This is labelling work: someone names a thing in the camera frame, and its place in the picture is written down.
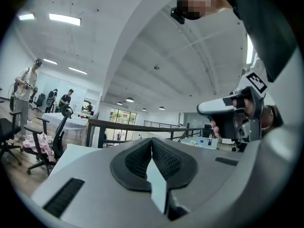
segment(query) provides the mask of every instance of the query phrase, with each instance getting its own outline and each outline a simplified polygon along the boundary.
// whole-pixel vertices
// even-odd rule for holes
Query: man
[[[286,3],[282,7],[280,0],[177,0],[177,10],[186,19],[195,20],[203,16],[233,9],[235,15],[244,23],[257,54],[265,64],[269,82],[274,82],[288,62],[296,48],[296,39],[278,7],[288,10]],[[253,104],[245,100],[246,113],[253,114]],[[283,124],[276,106],[265,106],[260,119],[263,134]],[[214,134],[219,137],[219,128],[211,122]]]
[[[16,123],[21,127],[21,136],[16,136],[15,141],[19,142],[20,140],[25,140],[26,130],[24,125],[28,122],[29,114],[29,97],[31,91],[36,86],[37,82],[37,73],[36,70],[40,68],[42,64],[41,59],[37,59],[32,67],[25,68],[21,74],[15,78],[15,81],[18,85],[15,92],[16,102],[15,102],[15,111],[21,111],[20,115],[16,117]]]
[[[54,102],[56,101],[57,92],[58,92],[58,90],[54,89],[54,90],[50,91],[50,93],[48,93],[47,97],[52,99],[52,103],[49,107],[46,108],[45,113],[50,113],[51,112],[52,106],[54,105]]]
[[[93,107],[91,105],[91,102],[89,102],[89,105],[86,107],[86,109],[87,109],[88,112],[92,111]]]
[[[70,104],[71,102],[71,95],[74,90],[70,89],[66,95],[63,95],[59,101],[58,107],[56,108],[55,112],[61,112],[61,109],[64,105]]]

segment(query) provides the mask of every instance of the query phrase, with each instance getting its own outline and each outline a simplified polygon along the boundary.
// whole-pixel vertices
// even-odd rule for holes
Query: black railing
[[[178,125],[173,124],[166,124],[166,123],[156,123],[156,122],[150,122],[150,121],[144,121],[143,125],[145,127],[158,127],[158,128],[179,128]]]
[[[106,129],[117,129],[117,130],[127,130],[127,131],[135,131],[135,132],[170,132],[170,140],[193,136],[196,134],[202,133],[202,128],[189,128],[189,124],[187,125],[188,128],[160,128],[160,127],[146,127],[146,126],[137,126],[137,125],[128,125],[128,124],[121,124],[121,123],[112,123],[107,121],[101,121],[94,118],[89,118],[88,120],[89,126],[87,131],[86,137],[86,146],[92,146],[92,138],[93,138],[93,129],[95,127],[99,127],[99,136],[98,136],[98,148],[103,148],[104,143],[124,143],[126,141],[114,141],[114,140],[105,140],[105,130]],[[182,136],[174,137],[175,132],[185,132]]]

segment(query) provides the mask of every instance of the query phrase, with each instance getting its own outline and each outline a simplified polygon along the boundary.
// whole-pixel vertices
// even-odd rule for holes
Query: gray pants
[[[21,112],[21,115],[17,115],[16,117],[16,124],[19,125],[19,118],[20,120],[20,127],[21,127],[21,134],[25,134],[26,130],[24,125],[28,124],[28,114],[29,114],[29,102],[16,99],[15,111]]]

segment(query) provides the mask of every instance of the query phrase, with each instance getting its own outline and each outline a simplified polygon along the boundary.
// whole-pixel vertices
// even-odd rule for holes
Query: beige shirt
[[[37,74],[32,72],[32,68],[25,68],[21,74],[18,76],[19,79],[21,79],[23,82],[25,82],[27,79],[29,80],[29,84],[32,86],[36,86],[36,80],[37,80]],[[17,91],[15,92],[15,96],[23,101],[29,101],[31,89],[25,89],[24,86],[19,85],[17,88]]]

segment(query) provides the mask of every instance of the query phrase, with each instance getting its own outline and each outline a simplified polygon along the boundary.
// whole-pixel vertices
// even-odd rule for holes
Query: black t-shirt
[[[93,109],[92,105],[88,105],[88,106],[87,106],[87,110],[88,110],[89,112],[92,111],[92,109]]]
[[[258,56],[264,62],[269,82],[274,82],[294,52],[294,34],[274,2],[227,0],[243,21]]]
[[[63,95],[63,96],[61,97],[61,100],[63,100],[64,102],[69,102],[69,103],[70,103],[71,97],[68,96],[68,95]]]

